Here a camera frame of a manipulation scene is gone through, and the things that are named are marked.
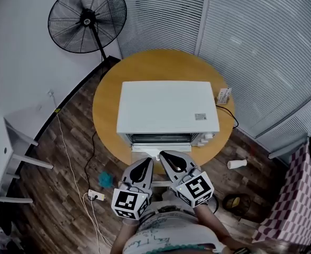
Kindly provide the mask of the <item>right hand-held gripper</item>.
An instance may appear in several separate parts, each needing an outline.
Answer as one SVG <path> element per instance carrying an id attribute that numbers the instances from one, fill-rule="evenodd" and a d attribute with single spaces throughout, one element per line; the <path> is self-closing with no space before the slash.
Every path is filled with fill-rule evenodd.
<path id="1" fill-rule="evenodd" d="M 214 186 L 206 172 L 183 152 L 165 150 L 159 153 L 160 162 L 172 181 L 170 188 L 192 208 L 208 202 Z"/>

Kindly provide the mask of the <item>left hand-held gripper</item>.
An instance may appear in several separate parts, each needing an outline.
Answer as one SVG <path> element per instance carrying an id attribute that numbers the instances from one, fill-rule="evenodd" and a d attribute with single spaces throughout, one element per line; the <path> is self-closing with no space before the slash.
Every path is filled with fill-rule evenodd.
<path id="1" fill-rule="evenodd" d="M 122 218 L 139 220 L 150 205 L 153 159 L 146 157 L 128 166 L 114 189 L 111 208 Z"/>

